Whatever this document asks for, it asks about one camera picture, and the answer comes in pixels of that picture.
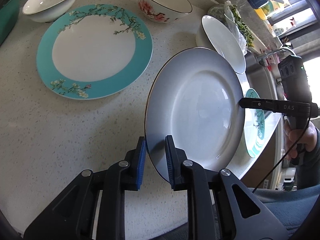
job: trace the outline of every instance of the teal container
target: teal container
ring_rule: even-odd
[[[0,45],[18,20],[19,0],[8,0],[0,9]]]

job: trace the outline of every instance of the sink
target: sink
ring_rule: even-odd
[[[256,90],[260,98],[277,99],[275,92],[275,81],[270,71],[260,65],[254,55],[248,51],[244,56],[246,62],[246,71],[250,87]],[[264,111],[265,118],[269,116],[270,111]]]

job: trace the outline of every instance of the person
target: person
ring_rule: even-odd
[[[284,123],[285,150],[300,137],[303,130],[291,130]],[[305,144],[303,163],[296,167],[297,191],[257,189],[255,195],[281,221],[291,236],[302,224],[320,193],[320,131],[309,122],[305,134],[298,143]],[[297,147],[288,153],[287,159],[296,158]],[[188,225],[184,224],[154,240],[187,240]]]

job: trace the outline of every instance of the metal screw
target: metal screw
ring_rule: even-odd
[[[91,171],[90,170],[84,170],[81,172],[81,175],[84,177],[88,177],[91,175]]]
[[[120,161],[119,162],[119,166],[120,167],[126,167],[126,166],[128,166],[129,165],[129,163],[127,162],[127,161]]]
[[[230,176],[231,171],[229,171],[228,169],[223,169],[221,170],[221,174],[227,177],[227,176]]]
[[[191,160],[185,160],[185,161],[183,161],[183,165],[190,167],[193,165],[193,162]]]

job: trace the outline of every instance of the plate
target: plate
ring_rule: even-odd
[[[53,92],[102,98],[134,82],[147,68],[152,38],[143,21],[111,4],[87,5],[56,20],[38,47],[38,73]]]
[[[205,169],[225,168],[243,132],[242,97],[236,73],[218,53],[191,48],[172,57],[151,87],[145,115],[147,149],[158,173],[169,180],[167,135]]]
[[[250,88],[245,97],[260,98],[258,93]],[[264,139],[264,112],[261,109],[245,109],[244,138],[250,157],[260,153]]]
[[[245,72],[245,59],[233,34],[216,18],[209,15],[202,17],[202,26],[215,50],[223,56],[238,74]]]

